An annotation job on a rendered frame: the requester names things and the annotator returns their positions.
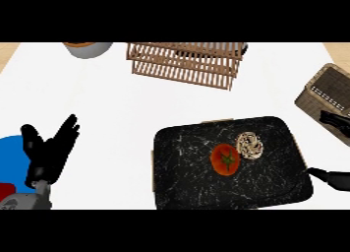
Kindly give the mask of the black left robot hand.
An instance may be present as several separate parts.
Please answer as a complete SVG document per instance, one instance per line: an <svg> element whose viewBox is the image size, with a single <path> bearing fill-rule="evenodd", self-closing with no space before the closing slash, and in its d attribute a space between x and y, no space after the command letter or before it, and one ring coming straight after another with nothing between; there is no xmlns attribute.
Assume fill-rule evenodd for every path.
<svg viewBox="0 0 350 252"><path fill-rule="evenodd" d="M30 160L24 180L29 188L35 188L35 183L40 180L48 184L55 182L79 135L77 129L73 114L64 119L54 136L46 140L30 124L20 127L23 151Z"/></svg>

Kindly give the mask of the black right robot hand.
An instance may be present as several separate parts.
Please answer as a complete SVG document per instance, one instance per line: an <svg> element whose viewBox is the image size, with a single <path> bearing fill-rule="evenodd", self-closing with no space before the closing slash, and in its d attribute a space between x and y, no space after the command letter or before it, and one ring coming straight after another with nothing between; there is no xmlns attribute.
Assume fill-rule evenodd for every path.
<svg viewBox="0 0 350 252"><path fill-rule="evenodd" d="M319 111L318 121L333 126L350 139L350 118L327 111ZM334 190L350 192L350 172L325 171L311 167L306 173L319 179Z"/></svg>

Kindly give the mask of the black marble tray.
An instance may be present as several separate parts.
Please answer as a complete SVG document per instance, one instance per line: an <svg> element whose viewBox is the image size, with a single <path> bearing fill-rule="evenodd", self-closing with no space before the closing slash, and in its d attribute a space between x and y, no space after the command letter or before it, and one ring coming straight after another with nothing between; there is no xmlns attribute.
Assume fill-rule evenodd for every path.
<svg viewBox="0 0 350 252"><path fill-rule="evenodd" d="M160 129L151 159L159 210L254 209L312 194L293 135L274 116Z"/></svg>

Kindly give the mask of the red tomato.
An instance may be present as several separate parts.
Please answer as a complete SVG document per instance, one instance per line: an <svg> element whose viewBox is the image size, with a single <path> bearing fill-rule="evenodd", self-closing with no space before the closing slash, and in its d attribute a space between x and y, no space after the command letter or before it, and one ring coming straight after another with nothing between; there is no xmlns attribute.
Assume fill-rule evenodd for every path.
<svg viewBox="0 0 350 252"><path fill-rule="evenodd" d="M235 148L228 144L218 144L210 153L210 164L218 175L231 176L237 171L240 157Z"/></svg>

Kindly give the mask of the wooden tiered shelf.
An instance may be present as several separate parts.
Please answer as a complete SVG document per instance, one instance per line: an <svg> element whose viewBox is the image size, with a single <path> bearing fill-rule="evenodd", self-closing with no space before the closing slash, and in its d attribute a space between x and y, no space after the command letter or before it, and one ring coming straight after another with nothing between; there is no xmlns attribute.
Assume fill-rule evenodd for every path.
<svg viewBox="0 0 350 252"><path fill-rule="evenodd" d="M136 75L231 89L246 42L129 42L126 59Z"/></svg>

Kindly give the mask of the blue round plate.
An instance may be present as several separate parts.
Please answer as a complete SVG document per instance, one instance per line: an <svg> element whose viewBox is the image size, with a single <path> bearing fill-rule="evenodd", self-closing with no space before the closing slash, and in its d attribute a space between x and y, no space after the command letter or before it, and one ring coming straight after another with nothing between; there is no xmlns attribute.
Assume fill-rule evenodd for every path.
<svg viewBox="0 0 350 252"><path fill-rule="evenodd" d="M23 151L20 135L0 139L0 182L11 183L18 193L33 193L35 190L24 184L29 158Z"/></svg>

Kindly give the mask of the wicker basket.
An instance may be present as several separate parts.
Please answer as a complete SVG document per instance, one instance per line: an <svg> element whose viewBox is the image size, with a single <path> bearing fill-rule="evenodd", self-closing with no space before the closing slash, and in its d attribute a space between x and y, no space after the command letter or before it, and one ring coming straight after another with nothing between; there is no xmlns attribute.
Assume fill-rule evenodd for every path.
<svg viewBox="0 0 350 252"><path fill-rule="evenodd" d="M350 73L334 64L325 63L311 77L294 105L350 147L350 138L318 121L321 110L350 118Z"/></svg>

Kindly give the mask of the grey plant pot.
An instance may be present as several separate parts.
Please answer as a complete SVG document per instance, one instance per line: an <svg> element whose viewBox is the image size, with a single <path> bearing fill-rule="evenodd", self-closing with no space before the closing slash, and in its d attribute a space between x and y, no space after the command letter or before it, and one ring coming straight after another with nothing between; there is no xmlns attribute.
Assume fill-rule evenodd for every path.
<svg viewBox="0 0 350 252"><path fill-rule="evenodd" d="M79 59L98 57L110 48L110 42L64 42L68 53Z"/></svg>

